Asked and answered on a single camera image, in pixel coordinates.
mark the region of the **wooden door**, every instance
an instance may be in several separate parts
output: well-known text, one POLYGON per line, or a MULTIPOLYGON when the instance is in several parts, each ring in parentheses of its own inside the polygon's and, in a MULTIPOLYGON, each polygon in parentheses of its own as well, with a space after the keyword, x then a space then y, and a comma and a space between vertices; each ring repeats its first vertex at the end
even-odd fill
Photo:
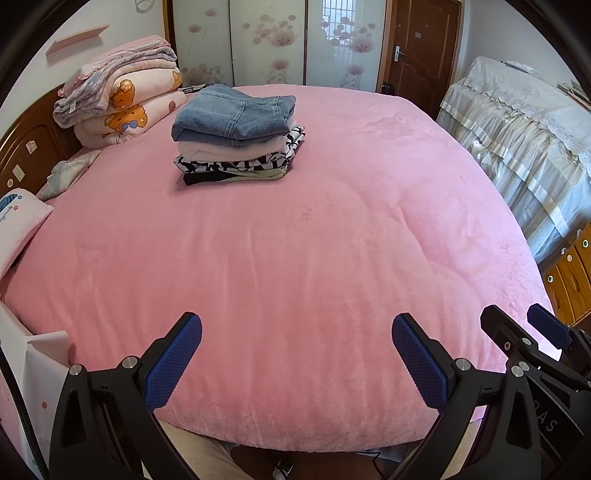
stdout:
POLYGON ((399 0, 389 83, 436 118, 450 84, 460 22, 456 0, 399 0))

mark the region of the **wall shelf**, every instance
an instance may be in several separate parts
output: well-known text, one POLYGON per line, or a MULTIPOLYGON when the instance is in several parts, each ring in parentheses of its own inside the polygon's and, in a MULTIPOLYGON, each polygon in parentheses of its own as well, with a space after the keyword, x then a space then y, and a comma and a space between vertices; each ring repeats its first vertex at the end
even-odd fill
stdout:
POLYGON ((58 38, 51 47, 47 49, 45 52, 46 57, 52 53, 57 52, 63 48, 69 47, 74 43, 81 42, 83 40, 88 40, 89 38, 98 37, 102 32, 104 32, 109 27, 109 24, 106 25, 98 25, 97 27, 87 28, 86 30, 81 30, 79 32, 73 33, 71 35, 67 35, 62 38, 58 38))

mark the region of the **door handle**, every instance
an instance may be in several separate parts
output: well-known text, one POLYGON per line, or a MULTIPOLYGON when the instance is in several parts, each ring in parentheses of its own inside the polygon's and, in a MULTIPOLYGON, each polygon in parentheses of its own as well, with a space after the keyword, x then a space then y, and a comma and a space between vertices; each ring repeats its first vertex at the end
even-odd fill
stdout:
POLYGON ((396 45, 396 48, 394 49, 394 61, 398 61, 399 56, 402 55, 403 57, 406 56, 405 53, 402 53, 400 51, 400 46, 396 45))

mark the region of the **wall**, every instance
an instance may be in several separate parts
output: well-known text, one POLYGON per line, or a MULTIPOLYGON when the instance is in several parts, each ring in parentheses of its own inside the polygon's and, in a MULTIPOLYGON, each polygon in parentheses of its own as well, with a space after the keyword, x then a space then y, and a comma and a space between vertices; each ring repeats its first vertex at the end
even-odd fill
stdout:
POLYGON ((462 0, 462 17, 460 18, 460 31, 457 42, 459 44, 456 63, 453 68, 452 81, 457 82, 466 73, 466 57, 468 53, 468 39, 470 38, 470 21, 472 12, 472 0, 462 0))
MULTIPOLYGON (((138 0, 137 3, 140 10, 152 5, 150 0, 138 0)), ((29 105, 65 82, 89 60, 113 47, 148 35, 164 36, 161 0, 154 0, 153 6, 143 14, 136 10, 136 0, 90 0, 51 36, 14 84, 0 107, 0 137, 29 105), (55 39, 102 24, 110 27, 99 37, 46 57, 45 52, 55 39)))
POLYGON ((574 79, 554 47, 505 0, 465 0, 465 5, 467 1, 470 26, 456 79, 463 77, 478 56, 524 63, 552 84, 574 79))

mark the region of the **cartoon bear print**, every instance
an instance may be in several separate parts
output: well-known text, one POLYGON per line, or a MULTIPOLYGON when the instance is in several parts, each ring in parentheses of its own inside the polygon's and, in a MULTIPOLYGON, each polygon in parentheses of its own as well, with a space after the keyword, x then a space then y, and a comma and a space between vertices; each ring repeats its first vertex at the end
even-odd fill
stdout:
POLYGON ((129 80, 121 80, 119 89, 111 96, 111 105, 116 110, 125 110, 134 104, 135 85, 129 80))
POLYGON ((174 79, 173 90, 176 90, 178 87, 181 86, 181 84, 183 82, 183 74, 180 72, 177 72, 176 70, 173 70, 173 79, 174 79))
POLYGON ((112 113, 105 119, 105 126, 122 134, 128 128, 143 128, 148 124, 148 115, 141 105, 134 105, 123 112, 112 113))

